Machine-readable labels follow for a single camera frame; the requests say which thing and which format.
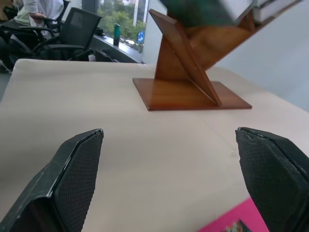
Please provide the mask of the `pink cover book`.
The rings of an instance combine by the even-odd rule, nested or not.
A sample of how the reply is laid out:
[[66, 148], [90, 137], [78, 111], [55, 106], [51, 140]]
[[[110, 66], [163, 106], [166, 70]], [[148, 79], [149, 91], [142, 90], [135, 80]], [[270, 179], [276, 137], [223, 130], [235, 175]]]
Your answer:
[[251, 198], [246, 199], [197, 232], [269, 232]]

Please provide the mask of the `black mesh office chair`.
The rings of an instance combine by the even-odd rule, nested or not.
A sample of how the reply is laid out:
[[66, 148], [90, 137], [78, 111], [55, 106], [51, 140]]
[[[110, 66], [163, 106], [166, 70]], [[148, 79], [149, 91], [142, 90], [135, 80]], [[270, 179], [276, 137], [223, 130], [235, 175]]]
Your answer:
[[34, 56], [41, 60], [88, 61], [100, 20], [97, 14], [71, 8], [59, 35], [37, 45]]

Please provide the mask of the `dark green book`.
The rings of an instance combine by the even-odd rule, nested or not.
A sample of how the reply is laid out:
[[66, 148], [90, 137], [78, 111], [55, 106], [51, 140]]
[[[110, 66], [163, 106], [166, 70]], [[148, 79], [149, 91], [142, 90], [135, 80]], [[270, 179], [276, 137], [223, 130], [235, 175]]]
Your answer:
[[222, 0], [160, 0], [167, 12], [185, 27], [236, 24]]

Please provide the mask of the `seated person in grey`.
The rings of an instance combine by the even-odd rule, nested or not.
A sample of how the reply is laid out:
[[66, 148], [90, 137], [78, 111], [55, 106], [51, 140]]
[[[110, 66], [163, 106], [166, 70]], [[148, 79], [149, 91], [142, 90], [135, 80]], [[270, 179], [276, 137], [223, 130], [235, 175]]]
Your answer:
[[64, 9], [63, 0], [22, 0], [22, 8], [14, 17], [18, 24], [41, 27], [43, 22], [34, 16], [57, 19]]

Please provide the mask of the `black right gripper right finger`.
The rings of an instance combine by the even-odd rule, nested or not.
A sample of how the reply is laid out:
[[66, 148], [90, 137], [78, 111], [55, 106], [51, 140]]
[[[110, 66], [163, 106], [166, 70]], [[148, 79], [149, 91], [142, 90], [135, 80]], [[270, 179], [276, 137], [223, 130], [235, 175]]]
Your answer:
[[269, 232], [309, 232], [309, 157], [267, 131], [235, 133], [247, 191]]

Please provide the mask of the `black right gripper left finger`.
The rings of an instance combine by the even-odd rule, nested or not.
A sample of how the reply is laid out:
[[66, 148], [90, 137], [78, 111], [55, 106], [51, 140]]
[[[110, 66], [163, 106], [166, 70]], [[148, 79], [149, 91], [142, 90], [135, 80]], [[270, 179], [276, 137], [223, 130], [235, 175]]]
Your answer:
[[81, 232], [96, 188], [103, 129], [66, 140], [30, 180], [0, 232]]

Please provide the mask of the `white book stack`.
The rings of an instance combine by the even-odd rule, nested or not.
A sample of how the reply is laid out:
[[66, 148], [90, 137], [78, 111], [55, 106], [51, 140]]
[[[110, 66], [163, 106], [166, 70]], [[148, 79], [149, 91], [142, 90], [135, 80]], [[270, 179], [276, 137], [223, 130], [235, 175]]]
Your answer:
[[231, 18], [239, 22], [249, 12], [253, 19], [263, 22], [298, 0], [219, 0]]

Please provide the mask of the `wooden x-shaped bookshelf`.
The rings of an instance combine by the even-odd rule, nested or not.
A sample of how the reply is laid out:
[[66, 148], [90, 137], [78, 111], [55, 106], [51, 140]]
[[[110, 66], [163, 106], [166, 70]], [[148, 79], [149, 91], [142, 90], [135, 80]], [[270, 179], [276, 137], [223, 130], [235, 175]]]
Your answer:
[[168, 12], [150, 9], [149, 14], [162, 33], [155, 76], [133, 79], [149, 111], [252, 108], [206, 73], [262, 28], [252, 12], [234, 25], [198, 27], [185, 27]]

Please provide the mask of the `green water bottle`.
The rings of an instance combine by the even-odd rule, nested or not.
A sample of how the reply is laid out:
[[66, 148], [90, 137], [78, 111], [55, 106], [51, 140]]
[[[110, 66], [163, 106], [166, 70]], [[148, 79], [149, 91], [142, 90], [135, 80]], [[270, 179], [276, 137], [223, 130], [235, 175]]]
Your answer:
[[120, 36], [121, 36], [121, 27], [119, 24], [114, 25], [114, 33], [113, 33], [113, 45], [119, 46], [120, 42]]

